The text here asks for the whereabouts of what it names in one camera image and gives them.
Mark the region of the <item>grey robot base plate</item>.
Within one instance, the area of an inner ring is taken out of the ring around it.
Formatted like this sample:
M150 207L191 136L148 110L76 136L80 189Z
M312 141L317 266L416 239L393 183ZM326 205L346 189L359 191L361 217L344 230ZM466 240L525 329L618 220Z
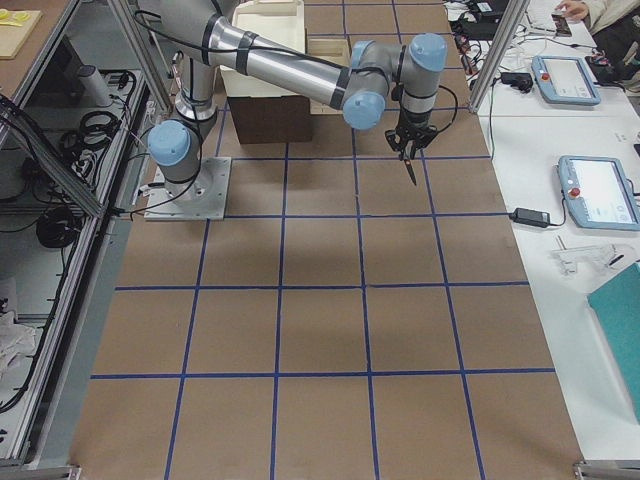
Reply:
M162 186L150 190L148 199L152 207L144 211L144 218L151 221L222 220L225 216L231 166L230 157L203 159L195 183L177 200L173 195L180 194L188 183L182 189L169 183L169 189L166 189L164 175L157 167L154 182L162 183Z

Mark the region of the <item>person's hand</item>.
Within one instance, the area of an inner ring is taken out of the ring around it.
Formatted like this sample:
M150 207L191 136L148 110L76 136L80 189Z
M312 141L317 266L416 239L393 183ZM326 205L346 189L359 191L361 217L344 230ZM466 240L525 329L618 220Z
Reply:
M568 20L582 21L589 16L589 7L583 1L577 0L562 0L557 6L556 10Z

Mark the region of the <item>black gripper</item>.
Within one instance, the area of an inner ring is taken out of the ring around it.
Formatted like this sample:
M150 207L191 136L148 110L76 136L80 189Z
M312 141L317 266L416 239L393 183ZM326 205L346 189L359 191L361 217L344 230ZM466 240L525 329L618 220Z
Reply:
M398 125L394 129L385 131L385 139L400 161L403 160L403 148L409 143L409 158L413 160L416 153L426 148L435 138L435 126L416 128L414 125Z

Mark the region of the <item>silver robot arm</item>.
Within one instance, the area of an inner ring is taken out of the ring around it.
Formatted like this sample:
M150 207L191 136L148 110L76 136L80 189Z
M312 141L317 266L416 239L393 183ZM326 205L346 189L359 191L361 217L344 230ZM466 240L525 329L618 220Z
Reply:
M420 34L407 45L361 41L350 65L341 66L233 26L237 6L235 1L164 1L156 15L162 24L158 35L180 47L187 62L174 113L148 138L173 197L195 196L204 178L198 148L216 122L213 77L219 66L340 110L355 130L373 128L386 101L398 102L398 123L385 138L407 172L414 171L416 152L439 132L429 119L447 57L441 36Z

